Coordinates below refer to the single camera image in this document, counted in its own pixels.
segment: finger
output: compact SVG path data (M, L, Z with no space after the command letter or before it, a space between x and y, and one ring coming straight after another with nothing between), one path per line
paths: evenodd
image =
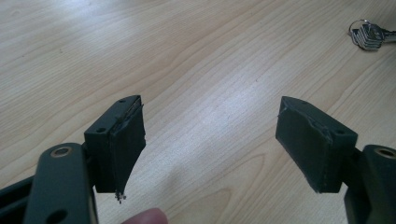
M139 213L122 224L168 224L168 219L163 211L159 208L151 208Z

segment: wooden table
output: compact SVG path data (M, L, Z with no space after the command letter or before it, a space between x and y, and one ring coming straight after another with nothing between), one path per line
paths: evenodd
M316 194L275 139L281 96L396 147L396 46L353 45L350 23L396 29L395 1L3 1L0 187L141 94L148 145L101 223L160 207L170 223L347 223L343 186Z

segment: wood grain surface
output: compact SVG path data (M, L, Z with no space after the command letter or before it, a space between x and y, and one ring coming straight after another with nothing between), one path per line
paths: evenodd
M141 94L148 145L127 200L101 223L160 207L170 223L347 223L343 186L316 194L275 140L281 96L396 147L396 45L353 45L350 23L396 30L396 1L0 3L0 188Z

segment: keys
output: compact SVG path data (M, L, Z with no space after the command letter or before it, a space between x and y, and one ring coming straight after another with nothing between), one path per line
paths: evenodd
M396 41L396 31L391 32L369 21L361 21L364 24L359 29L351 29L355 21L349 27L349 34L355 45L362 49L373 50L381 48L382 43Z

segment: key ring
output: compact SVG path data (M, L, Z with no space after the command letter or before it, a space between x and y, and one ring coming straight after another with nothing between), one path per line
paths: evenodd
M370 23L369 21L367 21L367 20L358 20L358 21L363 21L363 22L365 22L366 24L371 25L371 23ZM353 21L353 22L350 24L348 35L352 36L352 25L355 24L355 23L358 22L358 21Z

